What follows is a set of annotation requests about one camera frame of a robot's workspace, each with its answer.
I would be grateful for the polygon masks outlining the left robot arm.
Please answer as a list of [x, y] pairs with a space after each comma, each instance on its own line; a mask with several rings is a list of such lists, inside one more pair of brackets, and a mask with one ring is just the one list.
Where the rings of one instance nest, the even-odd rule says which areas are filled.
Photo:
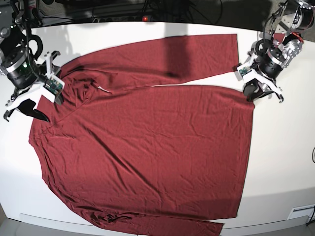
[[[280, 22], [272, 27], [277, 18]], [[237, 67], [244, 81], [243, 94], [248, 102], [275, 94], [280, 102], [284, 98], [276, 85], [276, 78], [302, 51], [303, 32], [315, 21], [313, 0], [287, 0], [279, 4], [279, 9], [265, 22], [271, 26], [263, 32], [262, 39], [254, 43], [245, 63]]]

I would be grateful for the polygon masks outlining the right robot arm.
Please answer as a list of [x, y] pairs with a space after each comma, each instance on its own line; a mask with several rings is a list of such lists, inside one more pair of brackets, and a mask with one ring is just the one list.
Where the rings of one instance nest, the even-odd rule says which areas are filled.
[[59, 78], [61, 68], [53, 65], [59, 51], [47, 52], [45, 61], [37, 60], [43, 52], [39, 36], [32, 34], [23, 0], [0, 2], [0, 72], [14, 86], [14, 92], [6, 102], [5, 120], [15, 110], [37, 120], [49, 122], [49, 118], [36, 109], [36, 96], [44, 96], [52, 103], [63, 103], [65, 83]]

